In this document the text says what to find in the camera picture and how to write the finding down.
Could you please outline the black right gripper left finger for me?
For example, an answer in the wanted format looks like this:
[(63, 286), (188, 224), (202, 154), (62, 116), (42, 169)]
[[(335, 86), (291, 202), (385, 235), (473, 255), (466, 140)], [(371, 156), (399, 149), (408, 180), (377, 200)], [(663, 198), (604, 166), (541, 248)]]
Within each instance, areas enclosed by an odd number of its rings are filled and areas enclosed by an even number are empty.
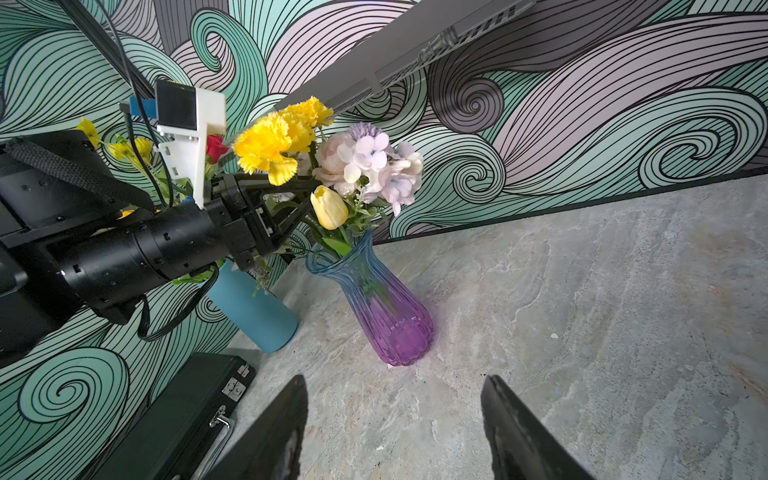
[(305, 377), (294, 376), (205, 479), (288, 479), (300, 474), (308, 418)]

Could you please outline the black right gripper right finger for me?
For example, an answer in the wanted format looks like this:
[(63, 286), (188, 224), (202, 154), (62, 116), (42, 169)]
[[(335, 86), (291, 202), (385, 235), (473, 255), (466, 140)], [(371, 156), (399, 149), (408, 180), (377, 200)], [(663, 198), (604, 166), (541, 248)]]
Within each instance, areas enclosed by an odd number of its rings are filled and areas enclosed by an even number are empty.
[(501, 377), (486, 377), (481, 408), (496, 479), (593, 479)]

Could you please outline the purple glass vase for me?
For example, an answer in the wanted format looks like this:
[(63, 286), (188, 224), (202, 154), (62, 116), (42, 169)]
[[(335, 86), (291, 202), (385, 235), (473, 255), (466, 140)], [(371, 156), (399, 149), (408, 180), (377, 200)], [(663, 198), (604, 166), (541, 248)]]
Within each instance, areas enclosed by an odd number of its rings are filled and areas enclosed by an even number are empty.
[(306, 257), (307, 270), (341, 287), (379, 358), (392, 366), (411, 365), (430, 348), (430, 313), (384, 265), (366, 232), (343, 258), (317, 245)]

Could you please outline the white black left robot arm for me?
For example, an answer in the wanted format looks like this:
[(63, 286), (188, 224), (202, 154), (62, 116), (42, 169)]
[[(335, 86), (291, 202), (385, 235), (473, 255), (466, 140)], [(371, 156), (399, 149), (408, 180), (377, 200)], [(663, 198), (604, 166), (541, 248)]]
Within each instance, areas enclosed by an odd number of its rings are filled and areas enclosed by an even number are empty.
[(276, 252), (308, 213), (316, 181), (282, 186), (263, 174), (226, 175), (212, 197), (158, 209), (149, 194), (117, 180), (79, 131), (1, 145), (1, 362), (10, 365), (82, 307), (128, 323), (153, 289), (213, 271), (225, 257), (251, 271)]

